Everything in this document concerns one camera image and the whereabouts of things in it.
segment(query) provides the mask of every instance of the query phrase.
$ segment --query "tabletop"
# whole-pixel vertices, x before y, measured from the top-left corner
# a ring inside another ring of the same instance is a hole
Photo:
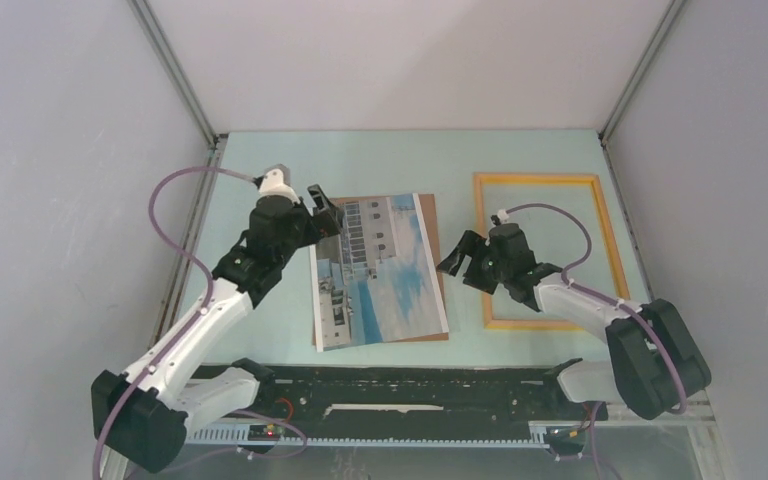
[[[312,184],[320,184],[332,198],[434,194],[443,255],[464,230],[476,226],[473,173],[596,174],[629,292],[636,300],[648,299],[595,131],[233,133],[221,166],[259,175],[278,163],[290,168],[292,186],[304,196]],[[216,180],[196,249],[196,255],[207,265],[214,265],[237,241],[256,199],[257,191],[251,185],[227,176]],[[195,301],[204,286],[201,273],[191,272],[184,305]],[[574,357],[608,358],[607,347],[583,331],[485,329],[478,291],[451,277],[445,278],[444,291],[450,328],[447,341],[377,344],[317,353],[312,342],[310,257],[308,251],[301,250],[284,269],[281,282],[220,340],[206,362],[227,363],[248,357],[265,364],[481,368],[556,365]],[[502,288],[496,293],[505,294]]]

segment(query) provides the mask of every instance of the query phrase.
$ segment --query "wooden frame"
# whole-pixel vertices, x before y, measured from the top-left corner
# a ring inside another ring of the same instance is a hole
[[[605,204],[605,195],[602,192],[602,184],[598,175],[555,175],[555,174],[515,174],[515,173],[476,173],[473,175],[473,187],[475,192],[475,210],[478,217],[476,231],[486,235],[487,224],[484,212],[484,186],[485,185],[556,185],[576,186],[590,189],[593,195],[593,204],[599,218],[599,226],[602,231],[602,241],[605,244],[605,252],[611,268],[611,276],[614,280],[614,288],[617,295],[629,298],[628,283],[623,271],[622,260],[617,249],[614,228],[608,215],[608,206]],[[495,318],[493,314],[492,296],[481,294],[481,307],[485,328],[513,329],[513,330],[581,330],[580,327],[567,321],[547,320],[509,320]]]

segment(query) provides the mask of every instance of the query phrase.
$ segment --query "white wall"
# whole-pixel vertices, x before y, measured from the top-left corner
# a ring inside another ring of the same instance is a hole
[[[740,478],[768,479],[768,2],[689,2],[611,147]]]
[[[601,128],[669,0],[161,0],[219,132]]]
[[[90,383],[148,343],[171,272],[149,193],[206,152],[127,2],[0,0],[0,478],[89,477]]]

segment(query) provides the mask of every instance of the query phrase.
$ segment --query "picture of building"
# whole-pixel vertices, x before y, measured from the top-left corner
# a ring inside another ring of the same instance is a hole
[[[418,199],[333,199],[342,232],[311,255],[318,351],[448,332]]]

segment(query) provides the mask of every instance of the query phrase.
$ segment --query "robotic arm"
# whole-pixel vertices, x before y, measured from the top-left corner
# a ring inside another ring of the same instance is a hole
[[[254,310],[281,280],[281,271],[299,248],[340,233],[342,211],[318,185],[308,188],[316,208],[311,214],[289,186],[289,171],[277,166],[255,179],[260,199],[249,217],[249,229],[213,270],[214,290],[206,292],[184,314],[201,318],[191,328],[179,320],[148,353],[124,373],[102,372],[92,384],[95,435],[125,390],[139,381],[115,418],[106,444],[155,473],[180,451],[194,432],[228,413],[246,408],[269,372],[255,363],[229,368],[216,378],[186,387],[210,348],[232,326]],[[165,352],[162,361],[157,355]]]
[[[605,342],[610,362],[575,359],[550,371],[546,381],[556,382],[567,400],[622,401],[651,420],[679,403],[681,386],[690,396],[711,383],[708,365],[672,303],[662,299],[648,304],[609,302],[613,299],[604,294],[573,285],[560,267],[537,262],[519,226],[504,223],[507,217],[505,210],[492,217],[494,227],[488,239],[471,230],[464,232],[437,270],[454,276],[469,256],[464,284],[492,295],[501,283],[514,301],[568,319]],[[633,314],[648,323],[669,358],[650,349],[649,335]],[[680,385],[669,371],[672,366]]]

